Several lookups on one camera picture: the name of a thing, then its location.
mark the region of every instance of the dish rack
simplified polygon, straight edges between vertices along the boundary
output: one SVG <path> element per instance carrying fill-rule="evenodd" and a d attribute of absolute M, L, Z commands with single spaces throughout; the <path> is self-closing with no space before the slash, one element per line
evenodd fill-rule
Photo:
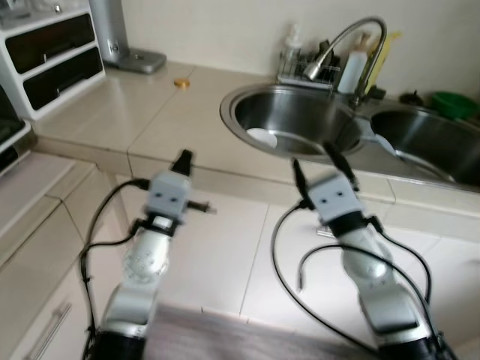
<path fill-rule="evenodd" d="M 292 61 L 287 61 L 280 55 L 280 64 L 277 72 L 278 83 L 333 91 L 335 80 L 341 70 L 340 67 L 325 66 L 314 81 L 310 81 L 303 76 L 305 68 L 314 61 L 316 55 L 316 53 L 300 54 Z"/>

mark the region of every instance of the black cable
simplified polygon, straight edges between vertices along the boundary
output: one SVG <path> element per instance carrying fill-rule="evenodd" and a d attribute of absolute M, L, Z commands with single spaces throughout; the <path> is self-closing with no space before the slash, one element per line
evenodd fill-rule
<path fill-rule="evenodd" d="M 389 261 L 389 260 L 387 260 L 387 259 L 385 259 L 381 256 L 378 256 L 375 253 L 372 253 L 368 250 L 361 249 L 360 247 L 355 247 L 355 246 L 350 246 L 350 245 L 345 245 L 345 244 L 330 244 L 330 245 L 323 245 L 323 246 L 315 247 L 314 249 L 308 251 L 301 258 L 299 268 L 301 270 L 303 269 L 303 265 L 307 261 L 308 257 L 310 257 L 311 255 L 313 255 L 317 252 L 320 252 L 320 251 L 328 250 L 328 249 L 343 249 L 343 250 L 347 250 L 347 251 L 355 251 L 357 253 L 362 253 L 364 255 L 368 255 L 369 257 L 373 257 L 375 260 L 378 260 L 378 261 L 386 264 L 387 266 L 391 267 L 392 269 L 394 269 L 403 279 L 405 279 L 405 281 L 411 286 L 413 292 L 416 294 L 418 300 L 420 301 L 421 307 L 424 311 L 425 319 L 427 320 L 428 327 L 430 328 L 430 332 L 433 335 L 433 338 L 435 340 L 437 349 L 439 351 L 443 351 L 443 345 L 440 343 L 440 333 L 438 332 L 437 327 L 434 325 L 434 321 L 432 320 L 430 308 L 428 307 L 427 301 L 425 300 L 424 296 L 422 295 L 422 292 L 419 290 L 419 287 L 416 286 L 415 281 L 413 281 L 412 278 L 410 276 L 408 276 L 405 271 L 403 271 L 401 268 L 396 266 L 393 262 L 391 262 L 391 261 Z"/>
<path fill-rule="evenodd" d="M 337 335 L 341 336 L 342 338 L 347 339 L 349 342 L 352 344 L 355 344 L 357 347 L 362 348 L 365 352 L 369 353 L 372 356 L 376 356 L 377 358 L 380 357 L 379 353 L 371 346 L 367 345 L 366 343 L 361 342 L 360 340 L 355 339 L 354 337 L 351 337 L 350 335 L 346 334 L 345 332 L 341 331 L 339 328 L 336 328 L 326 320 L 322 319 L 319 317 L 313 310 L 311 310 L 307 305 L 303 303 L 303 301 L 296 296 L 296 294 L 290 289 L 290 287 L 287 284 L 287 281 L 285 280 L 284 276 L 282 275 L 280 269 L 278 268 L 278 261 L 277 261 L 277 255 L 275 253 L 275 244 L 277 241 L 277 235 L 278 231 L 280 230 L 282 224 L 284 221 L 295 211 L 301 209 L 302 207 L 300 205 L 296 205 L 292 207 L 290 210 L 288 210 L 283 216 L 280 218 L 280 220 L 277 222 L 275 225 L 275 228 L 273 230 L 273 233 L 271 234 L 271 243 L 270 243 L 270 252 L 271 252 L 271 259 L 273 262 L 273 267 L 275 272 L 277 273 L 278 279 L 280 280 L 283 288 L 286 290 L 286 292 L 290 295 L 290 297 L 297 303 L 300 308 L 302 308 L 307 314 L 309 314 L 311 317 L 313 317 L 316 321 L 324 325 L 325 327 L 329 328 L 332 330 L 334 333 Z"/>
<path fill-rule="evenodd" d="M 417 253 L 415 250 L 413 250 L 411 247 L 408 247 L 404 244 L 401 244 L 400 242 L 398 241 L 395 241 L 393 238 L 391 238 L 390 236 L 388 236 L 386 233 L 385 233 L 385 230 L 383 229 L 383 226 L 382 224 L 380 223 L 380 221 L 378 220 L 377 217 L 371 217 L 370 219 L 368 219 L 369 222 L 373 225 L 373 227 L 375 228 L 375 230 L 388 242 L 391 242 L 393 245 L 395 246 L 398 246 L 399 248 L 409 252 L 410 254 L 412 254 L 420 263 L 421 263 L 421 266 L 423 267 L 424 269 L 424 272 L 425 272 L 425 277 L 427 278 L 427 286 L 426 286 L 426 290 L 425 290 L 425 300 L 427 301 L 427 304 L 430 304 L 430 301 L 431 301 L 431 296 L 432 296 L 432 283 L 433 283 L 433 280 L 432 280 L 432 276 L 431 276 L 431 270 L 430 270 L 430 266 L 428 266 L 427 262 L 425 261 L 425 259 L 423 258 L 422 255 L 420 255 L 419 253 Z"/>
<path fill-rule="evenodd" d="M 390 236 L 388 236 L 384 232 L 380 232 L 379 234 L 385 240 L 387 240 L 388 242 L 391 242 L 393 245 L 398 246 L 399 248 L 404 249 L 405 251 L 411 253 L 421 263 L 421 266 L 423 267 L 424 272 L 425 272 L 425 277 L 427 278 L 427 286 L 426 286 L 426 290 L 425 290 L 425 301 L 427 302 L 427 304 L 430 304 L 431 297 L 432 297 L 432 275 L 431 275 L 430 267 L 428 266 L 428 264 L 425 261 L 425 259 L 423 258 L 423 256 L 420 255 L 419 253 L 417 253 L 412 248 L 407 247 L 406 245 L 403 245 L 398 241 L 395 241 L 393 238 L 391 238 Z"/>
<path fill-rule="evenodd" d="M 89 325 L 88 325 L 88 337 L 87 341 L 85 342 L 85 347 L 83 349 L 83 355 L 82 359 L 87 359 L 89 350 L 91 349 L 93 343 L 95 342 L 95 337 L 97 335 L 97 325 L 95 322 L 95 309 L 93 305 L 93 298 L 92 298 L 92 292 L 90 290 L 89 282 L 90 282 L 90 277 L 89 277 L 89 257 L 88 253 L 91 248 L 94 246 L 100 246 L 100 244 L 109 244 L 111 246 L 115 246 L 114 244 L 120 245 L 118 243 L 124 244 L 125 242 L 129 241 L 133 236 L 129 234 L 129 237 L 122 241 L 118 241 L 118 243 L 98 243 L 98 244 L 92 244 L 93 241 L 93 234 L 95 231 L 95 227 L 97 226 L 98 219 L 104 212 L 105 208 L 107 205 L 112 201 L 113 197 L 123 188 L 126 188 L 127 186 L 134 186 L 136 188 L 140 188 L 142 190 L 148 190 L 150 185 L 150 181 L 143 179 L 143 178 L 135 178 L 130 181 L 126 181 L 122 184 L 117 185 L 114 187 L 102 200 L 100 205 L 97 208 L 97 211 L 94 213 L 90 224 L 88 226 L 88 231 L 87 231 L 87 236 L 85 239 L 85 246 L 82 249 L 82 252 L 80 253 L 79 257 L 79 270 L 80 274 L 82 276 L 82 282 L 85 290 L 85 297 L 86 301 L 88 303 L 88 311 L 89 311 Z"/>

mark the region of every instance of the stainless steel sink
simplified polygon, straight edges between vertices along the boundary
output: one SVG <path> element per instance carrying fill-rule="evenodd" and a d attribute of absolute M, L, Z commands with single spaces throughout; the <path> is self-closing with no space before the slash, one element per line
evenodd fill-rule
<path fill-rule="evenodd" d="M 354 112 L 318 91 L 282 85 L 255 85 L 226 96 L 220 106 L 225 125 L 246 143 L 284 157 L 324 156 L 322 144 L 334 143 L 343 153 L 359 148 L 362 132 Z M 263 129 L 275 136 L 272 148 L 249 135 Z"/>
<path fill-rule="evenodd" d="M 322 147 L 329 141 L 354 170 L 480 192 L 480 127 L 390 100 L 355 111 L 347 104 L 314 89 L 253 85 L 228 94 L 220 115 L 238 138 L 273 155 L 330 164 Z M 273 147 L 250 129 L 274 137 Z"/>
<path fill-rule="evenodd" d="M 480 132 L 475 128 L 419 109 L 380 112 L 371 124 L 406 162 L 446 181 L 480 186 Z"/>

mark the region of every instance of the metal handle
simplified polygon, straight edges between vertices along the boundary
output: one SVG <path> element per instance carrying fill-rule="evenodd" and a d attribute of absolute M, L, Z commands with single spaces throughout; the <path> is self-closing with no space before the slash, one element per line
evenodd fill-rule
<path fill-rule="evenodd" d="M 75 49 L 78 47 L 73 41 L 68 41 L 66 43 L 60 43 L 59 45 L 47 50 L 42 54 L 43 58 L 43 63 L 45 64 L 48 62 L 51 58 L 54 58 L 56 56 L 60 56 L 61 54 L 65 54 L 69 52 L 72 49 Z"/>
<path fill-rule="evenodd" d="M 325 236 L 327 238 L 334 238 L 332 231 L 330 231 L 328 226 L 321 226 L 318 229 L 316 229 L 316 234 L 318 236 Z"/>
<path fill-rule="evenodd" d="M 83 75 L 83 73 L 79 73 L 79 74 L 73 76 L 71 79 L 65 81 L 64 83 L 60 84 L 57 87 L 57 89 L 55 90 L 57 96 L 59 96 L 62 92 L 71 88 L 72 86 L 75 86 L 77 83 L 79 83 L 83 80 L 85 80 L 85 76 Z"/>
<path fill-rule="evenodd" d="M 52 312 L 52 319 L 49 324 L 46 326 L 45 330 L 42 331 L 42 334 L 46 334 L 33 346 L 30 353 L 23 358 L 23 360 L 40 360 L 42 355 L 47 350 L 48 346 L 55 337 L 57 331 L 60 329 L 60 326 L 67 318 L 67 315 L 72 309 L 72 304 L 67 303 L 62 309 L 57 309 Z"/>

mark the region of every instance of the kitchen counter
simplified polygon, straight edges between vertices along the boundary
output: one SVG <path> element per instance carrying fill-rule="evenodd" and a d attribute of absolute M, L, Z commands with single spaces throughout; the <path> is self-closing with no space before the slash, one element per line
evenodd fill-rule
<path fill-rule="evenodd" d="M 177 77 L 191 86 L 178 89 Z M 151 176 L 181 149 L 196 152 L 195 188 L 290 205 L 298 199 L 288 160 L 237 139 L 219 116 L 223 97 L 271 80 L 169 62 L 152 75 L 108 70 L 106 81 L 34 124 L 37 150 L 125 176 Z M 313 177 L 330 166 L 303 163 Z M 478 241 L 480 195 L 356 172 L 367 207 L 395 227 Z"/>

